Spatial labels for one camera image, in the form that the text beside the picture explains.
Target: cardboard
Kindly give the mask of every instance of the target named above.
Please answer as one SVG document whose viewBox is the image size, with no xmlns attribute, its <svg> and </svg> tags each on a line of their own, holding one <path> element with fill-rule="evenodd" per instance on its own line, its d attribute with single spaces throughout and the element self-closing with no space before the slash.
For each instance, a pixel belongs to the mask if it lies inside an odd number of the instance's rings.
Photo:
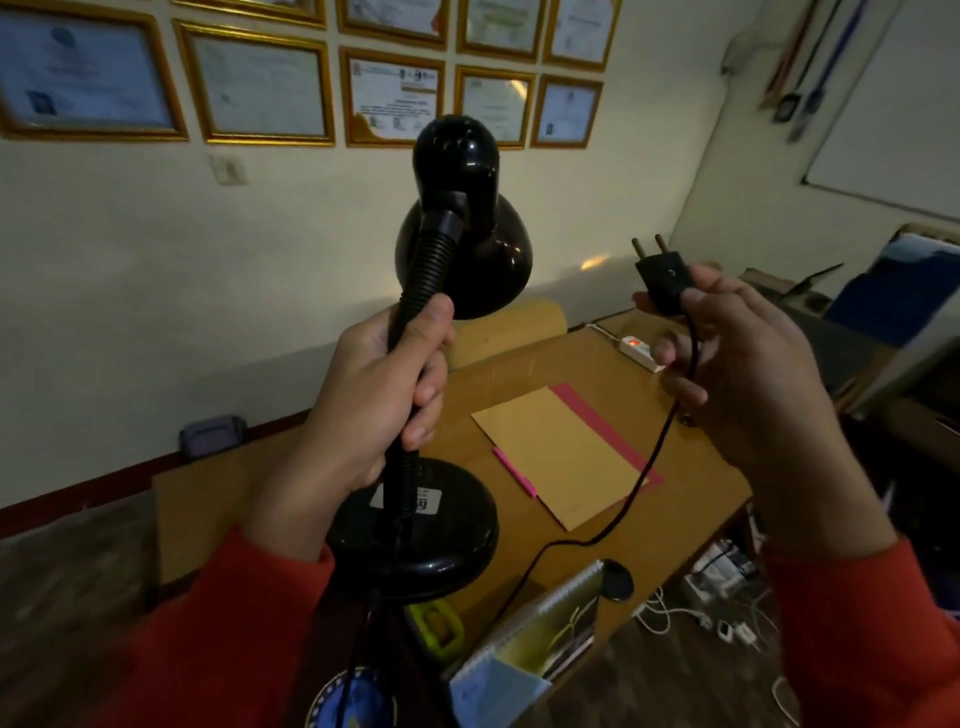
<svg viewBox="0 0 960 728">
<path fill-rule="evenodd" d="M 613 438 L 605 439 L 558 396 L 576 398 L 568 385 L 555 389 L 543 387 L 472 417 L 533 483 L 554 518 L 572 531 L 625 498 L 639 469 L 608 442 Z M 632 459 L 642 467 L 642 458 Z"/>
</svg>

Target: wooden floor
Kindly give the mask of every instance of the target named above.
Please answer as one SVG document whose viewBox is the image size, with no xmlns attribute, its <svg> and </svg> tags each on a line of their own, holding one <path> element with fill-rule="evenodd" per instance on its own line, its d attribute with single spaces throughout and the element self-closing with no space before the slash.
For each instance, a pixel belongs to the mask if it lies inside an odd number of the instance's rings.
<svg viewBox="0 0 960 728">
<path fill-rule="evenodd" d="M 0 726 L 85 725 L 114 690 L 156 562 L 153 523 L 144 494 L 0 542 Z M 679 590 L 666 600 L 684 606 Z M 769 596 L 761 605 L 774 609 Z M 719 609 L 753 623 L 746 608 Z M 770 693 L 776 633 L 760 628 L 769 654 L 724 644 L 687 615 L 664 636 L 631 622 L 517 727 L 788 726 Z M 789 688 L 780 692 L 796 715 Z"/>
</svg>

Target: black desk lamp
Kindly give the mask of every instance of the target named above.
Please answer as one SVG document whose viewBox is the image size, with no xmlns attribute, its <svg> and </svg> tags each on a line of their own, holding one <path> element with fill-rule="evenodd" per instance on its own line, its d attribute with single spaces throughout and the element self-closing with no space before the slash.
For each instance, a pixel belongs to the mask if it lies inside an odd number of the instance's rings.
<svg viewBox="0 0 960 728">
<path fill-rule="evenodd" d="M 492 134 L 467 116 L 430 123 L 414 146 L 420 200 L 396 239 L 403 293 L 390 324 L 392 350 L 404 328 L 436 293 L 458 319 L 486 316 L 511 302 L 530 278 L 533 255 L 516 210 L 497 193 L 500 154 Z M 493 498 L 476 477 L 451 463 L 387 450 L 383 508 L 377 486 L 350 496 L 327 541 L 337 578 L 352 591 L 412 604 L 465 587 L 487 567 L 499 527 Z M 436 513 L 418 513 L 418 489 Z"/>
</svg>

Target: red baseboard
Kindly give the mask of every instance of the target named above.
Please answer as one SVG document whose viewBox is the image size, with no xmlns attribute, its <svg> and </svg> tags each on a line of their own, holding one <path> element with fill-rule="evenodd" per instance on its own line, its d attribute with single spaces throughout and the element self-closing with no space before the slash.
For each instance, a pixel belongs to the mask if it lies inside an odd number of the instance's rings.
<svg viewBox="0 0 960 728">
<path fill-rule="evenodd" d="M 247 440 L 249 442 L 270 437 L 285 429 L 301 425 L 309 412 L 310 410 L 304 410 L 288 417 L 281 417 L 279 420 L 251 427 L 247 431 Z M 46 493 L 0 508 L 0 538 L 38 528 L 69 516 L 71 513 L 83 511 L 85 508 L 143 493 L 150 490 L 154 475 L 173 470 L 182 464 L 180 454 L 171 452 L 115 473 L 100 475 L 53 493 Z"/>
</svg>

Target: hand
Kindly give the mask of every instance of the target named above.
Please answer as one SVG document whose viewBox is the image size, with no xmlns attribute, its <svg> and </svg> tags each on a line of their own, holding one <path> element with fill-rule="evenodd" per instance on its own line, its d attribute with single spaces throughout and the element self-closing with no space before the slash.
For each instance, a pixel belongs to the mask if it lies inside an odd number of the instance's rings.
<svg viewBox="0 0 960 728">
<path fill-rule="evenodd" d="M 405 449 L 433 439 L 444 406 L 453 302 L 434 296 L 387 354 L 390 310 L 348 328 L 337 342 L 300 443 L 271 476 L 245 526 L 265 550 L 316 560 L 343 500 L 372 485 L 397 435 Z M 420 408 L 407 422 L 413 405 Z"/>
<path fill-rule="evenodd" d="M 686 378 L 690 340 L 670 334 L 653 356 L 720 454 L 750 480 L 771 543 L 799 557 L 854 558 L 897 540 L 853 456 L 803 332 L 742 280 L 691 265 L 681 303 L 703 338 Z M 637 308 L 655 312 L 645 293 Z"/>
</svg>

